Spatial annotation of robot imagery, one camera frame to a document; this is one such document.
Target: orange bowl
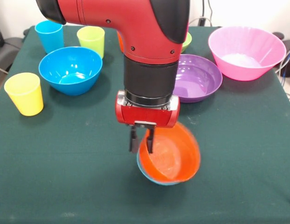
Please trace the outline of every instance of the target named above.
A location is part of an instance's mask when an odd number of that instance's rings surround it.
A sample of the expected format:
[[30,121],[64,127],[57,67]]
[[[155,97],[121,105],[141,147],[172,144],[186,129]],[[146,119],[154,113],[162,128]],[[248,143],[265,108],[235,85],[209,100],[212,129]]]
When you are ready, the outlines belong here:
[[140,162],[145,172],[159,182],[184,182],[199,169],[201,157],[198,143],[181,123],[173,128],[156,128],[153,153],[149,154],[147,131],[140,144]]
[[124,45],[123,45],[123,41],[122,41],[121,34],[118,31],[117,31],[117,35],[118,35],[118,41],[119,41],[120,50],[123,53],[123,51],[124,51]]

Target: green cup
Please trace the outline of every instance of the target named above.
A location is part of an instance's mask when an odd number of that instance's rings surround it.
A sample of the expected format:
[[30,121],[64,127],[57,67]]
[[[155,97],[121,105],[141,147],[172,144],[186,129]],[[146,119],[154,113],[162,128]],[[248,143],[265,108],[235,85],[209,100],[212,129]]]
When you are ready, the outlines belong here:
[[104,29],[101,27],[86,26],[77,32],[81,47],[96,51],[101,58],[104,56]]

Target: plastic cup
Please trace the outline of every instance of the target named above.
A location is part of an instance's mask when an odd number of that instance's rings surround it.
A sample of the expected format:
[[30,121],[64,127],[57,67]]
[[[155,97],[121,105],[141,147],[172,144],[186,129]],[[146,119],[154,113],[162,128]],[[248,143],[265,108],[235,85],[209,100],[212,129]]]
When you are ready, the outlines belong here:
[[89,48],[97,52],[101,58],[104,56],[105,31],[101,27],[83,27],[77,32],[81,47]]
[[64,47],[63,25],[52,21],[43,21],[35,26],[43,48],[47,54]]
[[121,34],[118,31],[117,31],[117,35],[118,35],[118,41],[119,41],[120,50],[123,53],[124,52],[124,45],[123,45]]
[[42,111],[40,78],[36,74],[14,75],[5,82],[4,89],[22,115],[34,116]]
[[181,53],[183,53],[187,49],[187,47],[190,45],[191,41],[192,41],[192,36],[189,32],[187,32],[186,40],[184,41],[184,43],[182,45]]

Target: blue cup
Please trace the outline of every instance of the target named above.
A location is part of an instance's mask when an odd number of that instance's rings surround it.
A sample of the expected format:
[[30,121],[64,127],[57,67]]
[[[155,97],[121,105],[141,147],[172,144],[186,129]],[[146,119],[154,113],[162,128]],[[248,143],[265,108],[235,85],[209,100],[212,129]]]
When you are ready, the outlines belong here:
[[43,21],[35,26],[41,43],[47,54],[64,47],[63,25],[52,21]]

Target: green tablecloth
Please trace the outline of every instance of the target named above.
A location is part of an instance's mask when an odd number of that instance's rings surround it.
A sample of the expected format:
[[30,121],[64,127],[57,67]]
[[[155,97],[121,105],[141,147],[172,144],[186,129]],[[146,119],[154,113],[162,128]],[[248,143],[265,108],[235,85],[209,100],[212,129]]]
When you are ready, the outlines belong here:
[[[66,46],[79,27],[64,27]],[[190,28],[185,53],[213,60],[213,28]],[[30,30],[9,75],[38,74],[45,56]],[[1,223],[290,223],[290,103],[273,71],[252,82],[224,78],[203,102],[181,105],[179,121],[202,156],[193,179],[151,183],[128,153],[129,128],[114,100],[123,89],[123,55],[106,29],[104,67],[86,94],[68,97],[41,79],[45,108],[21,116],[0,92]]]

